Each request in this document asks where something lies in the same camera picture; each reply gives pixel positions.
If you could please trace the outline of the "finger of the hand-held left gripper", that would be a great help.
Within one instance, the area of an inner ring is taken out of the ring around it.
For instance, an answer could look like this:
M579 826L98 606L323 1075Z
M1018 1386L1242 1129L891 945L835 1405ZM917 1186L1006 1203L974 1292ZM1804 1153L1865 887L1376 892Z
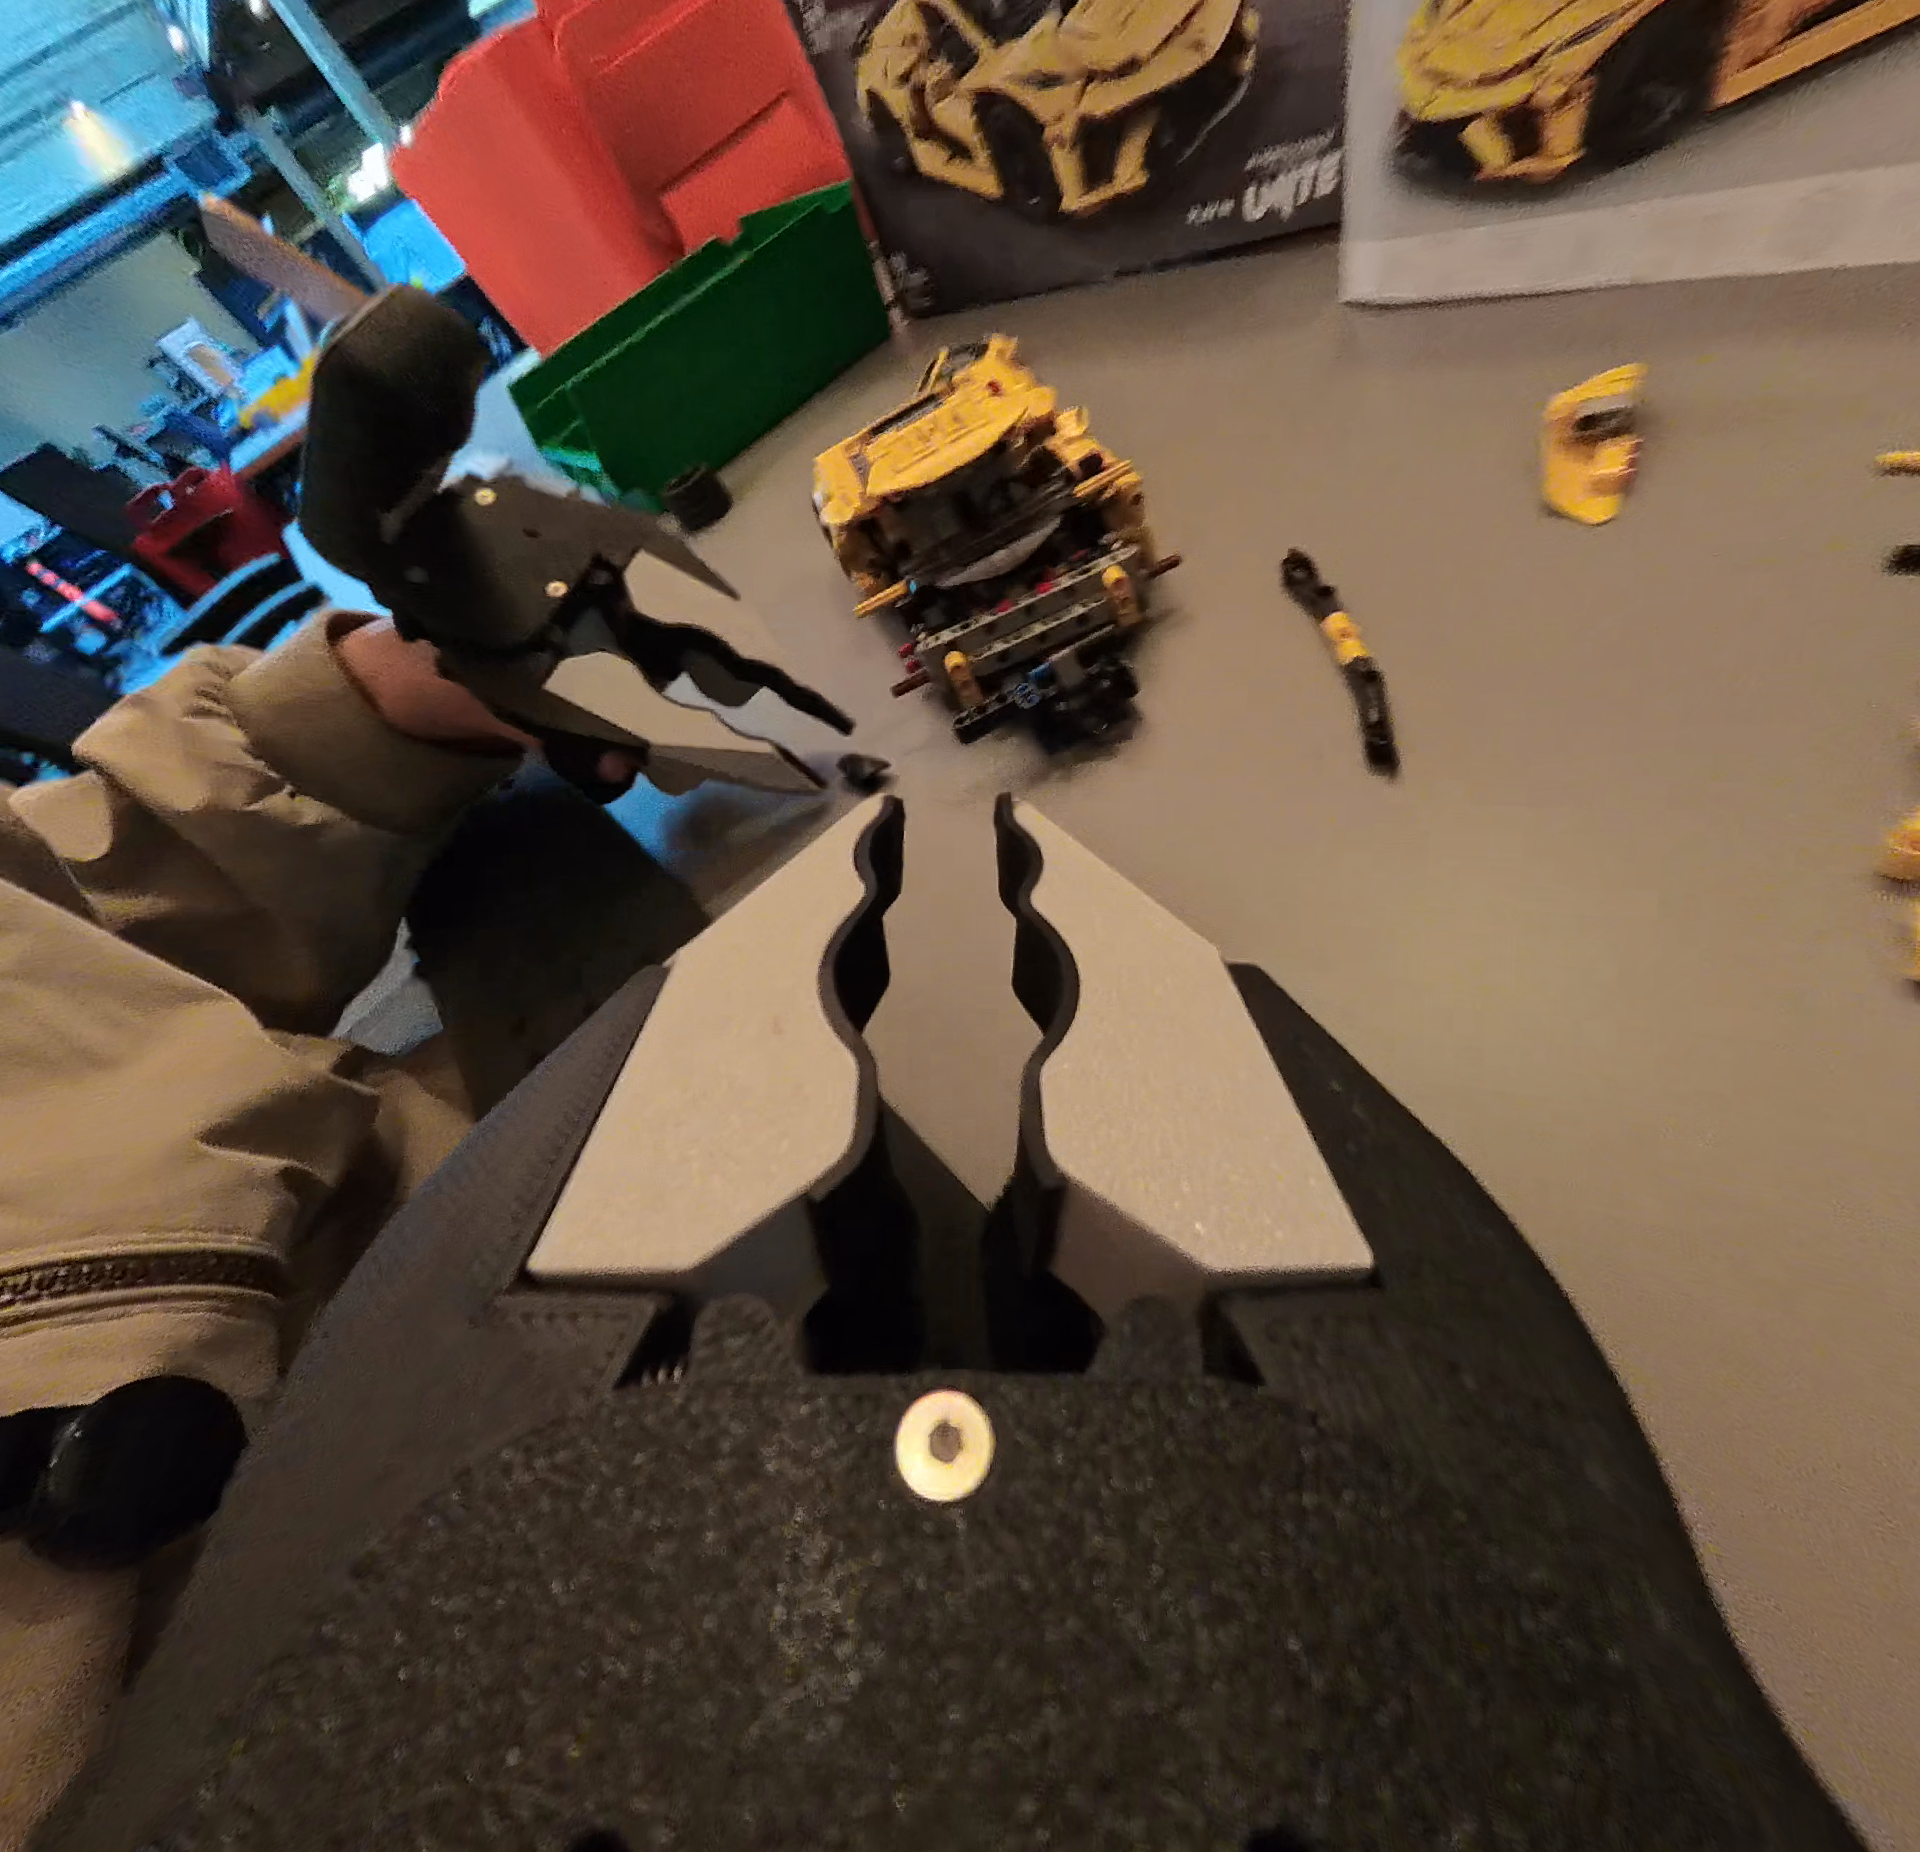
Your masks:
M643 548L619 578L619 648L662 690L685 703L741 712L773 697L838 733L857 730L818 687L785 662L768 621L707 568L685 568Z
M646 779L665 794L702 783L734 783L776 794L825 792L830 779L770 739L744 737L707 703L685 703L623 653L591 652L561 657L532 687L532 722L552 771L576 790L610 798L621 761L629 783Z

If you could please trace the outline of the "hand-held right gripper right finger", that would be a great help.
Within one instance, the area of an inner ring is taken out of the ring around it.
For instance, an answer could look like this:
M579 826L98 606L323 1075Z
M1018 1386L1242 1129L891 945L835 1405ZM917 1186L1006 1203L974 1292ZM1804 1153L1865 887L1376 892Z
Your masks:
M1223 950L1032 801L996 803L1039 1030L1006 1194L1027 1280L1088 1310L1364 1283L1376 1246Z

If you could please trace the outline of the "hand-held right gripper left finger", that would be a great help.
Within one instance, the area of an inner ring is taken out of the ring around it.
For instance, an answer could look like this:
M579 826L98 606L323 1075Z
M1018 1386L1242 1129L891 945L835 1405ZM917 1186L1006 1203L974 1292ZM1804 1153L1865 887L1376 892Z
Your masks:
M532 1240L541 1287L818 1301L819 1215L876 1139L905 803L857 801L685 945Z

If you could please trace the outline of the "yellow toy car model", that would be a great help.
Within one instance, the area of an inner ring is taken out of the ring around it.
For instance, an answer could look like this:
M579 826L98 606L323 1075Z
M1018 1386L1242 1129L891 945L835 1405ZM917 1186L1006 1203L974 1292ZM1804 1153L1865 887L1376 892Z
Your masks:
M1022 725L1065 750L1136 720L1132 652L1179 558L1137 468L1011 333L936 351L811 493L856 613L898 635L894 696L936 697L956 741Z

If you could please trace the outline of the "black yellow toy link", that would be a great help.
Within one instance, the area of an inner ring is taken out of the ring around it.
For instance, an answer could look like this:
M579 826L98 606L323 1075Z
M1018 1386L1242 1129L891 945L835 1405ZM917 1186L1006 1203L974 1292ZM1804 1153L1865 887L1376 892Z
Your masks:
M1281 558L1281 583L1294 606L1315 623L1330 662L1348 687L1357 712L1357 733L1364 758L1378 776L1400 776L1400 737L1386 697L1384 672L1364 640L1358 623L1350 617L1340 593L1323 578L1310 551L1291 545Z

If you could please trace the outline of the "person's left forearm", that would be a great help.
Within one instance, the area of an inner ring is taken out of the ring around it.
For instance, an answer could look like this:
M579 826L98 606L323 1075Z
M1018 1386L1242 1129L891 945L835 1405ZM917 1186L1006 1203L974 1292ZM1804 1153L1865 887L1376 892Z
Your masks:
M196 648L80 737L75 776L14 798L102 928L302 1036L373 982L450 828L527 758L386 730L331 648L367 621Z

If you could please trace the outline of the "grey desk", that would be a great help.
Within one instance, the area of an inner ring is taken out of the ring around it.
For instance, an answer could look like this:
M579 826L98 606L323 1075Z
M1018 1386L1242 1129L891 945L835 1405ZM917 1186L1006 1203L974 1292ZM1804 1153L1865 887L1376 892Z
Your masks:
M1263 966L1490 1187L1639 1410L1811 1764L1916 1850L1916 986L1878 876L1916 803L1916 268L1338 302L1330 239L905 331L729 471L702 539L907 801L881 1088L977 1194L1034 1030L993 801ZM1140 722L1082 761L891 697L814 455L1011 331L1185 558ZM1612 524L1543 506L1546 403L1639 360ZM1297 545L1368 642L1368 771Z

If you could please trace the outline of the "person's left hand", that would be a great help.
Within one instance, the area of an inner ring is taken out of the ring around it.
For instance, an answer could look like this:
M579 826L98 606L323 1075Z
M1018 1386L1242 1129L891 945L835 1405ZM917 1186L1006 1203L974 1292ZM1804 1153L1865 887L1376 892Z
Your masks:
M333 662L373 718L397 737L464 753L527 753L541 741L498 720L470 690L440 671L440 653L406 640L394 621L367 621L331 640Z

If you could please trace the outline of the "green plastic bin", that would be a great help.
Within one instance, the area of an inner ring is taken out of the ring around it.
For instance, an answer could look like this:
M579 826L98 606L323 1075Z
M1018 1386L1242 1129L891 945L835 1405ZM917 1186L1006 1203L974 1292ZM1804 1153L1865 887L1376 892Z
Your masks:
M850 184L757 209L510 387L541 455L646 512L721 473L885 347L891 316Z

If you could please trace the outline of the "red office chair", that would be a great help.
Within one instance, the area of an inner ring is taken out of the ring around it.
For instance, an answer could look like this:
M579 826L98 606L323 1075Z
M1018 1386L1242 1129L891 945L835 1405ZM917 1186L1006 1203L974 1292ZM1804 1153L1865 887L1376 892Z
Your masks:
M229 464L139 488L126 516L131 562L183 607L257 562L283 558L283 516Z

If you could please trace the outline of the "red carry bag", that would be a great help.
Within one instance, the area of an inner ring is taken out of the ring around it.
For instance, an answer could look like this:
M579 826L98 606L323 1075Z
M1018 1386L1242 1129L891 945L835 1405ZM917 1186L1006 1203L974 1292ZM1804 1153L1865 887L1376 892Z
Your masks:
M850 181L785 0L532 0L444 68L390 171L536 351Z

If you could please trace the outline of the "person's beige jacket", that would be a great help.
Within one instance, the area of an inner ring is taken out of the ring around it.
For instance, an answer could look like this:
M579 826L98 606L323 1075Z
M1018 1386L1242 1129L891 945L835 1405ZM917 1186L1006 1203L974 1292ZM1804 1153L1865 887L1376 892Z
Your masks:
M260 1022L3 808L3 1850L117 1702L308 1310L469 1129L444 1054Z

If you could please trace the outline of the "toy car cardboard box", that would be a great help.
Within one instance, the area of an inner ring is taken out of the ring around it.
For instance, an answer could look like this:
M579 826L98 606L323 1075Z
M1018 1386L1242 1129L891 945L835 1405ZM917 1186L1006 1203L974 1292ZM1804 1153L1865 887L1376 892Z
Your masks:
M785 0L917 319L1338 225L1348 0Z

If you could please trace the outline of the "yellow toy body section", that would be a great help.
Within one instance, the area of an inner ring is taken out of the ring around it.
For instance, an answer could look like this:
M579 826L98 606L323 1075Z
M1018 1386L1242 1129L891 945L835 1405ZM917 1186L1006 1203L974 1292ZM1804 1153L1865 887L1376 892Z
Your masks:
M1543 408L1539 493L1546 512L1612 524L1639 473L1645 364L1632 360L1572 382Z

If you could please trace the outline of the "toy car instruction booklet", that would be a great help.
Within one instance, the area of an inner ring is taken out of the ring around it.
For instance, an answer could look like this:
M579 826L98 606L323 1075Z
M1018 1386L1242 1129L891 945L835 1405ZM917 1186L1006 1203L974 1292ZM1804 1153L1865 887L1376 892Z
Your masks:
M1916 0L1350 0L1348 306L1916 261Z

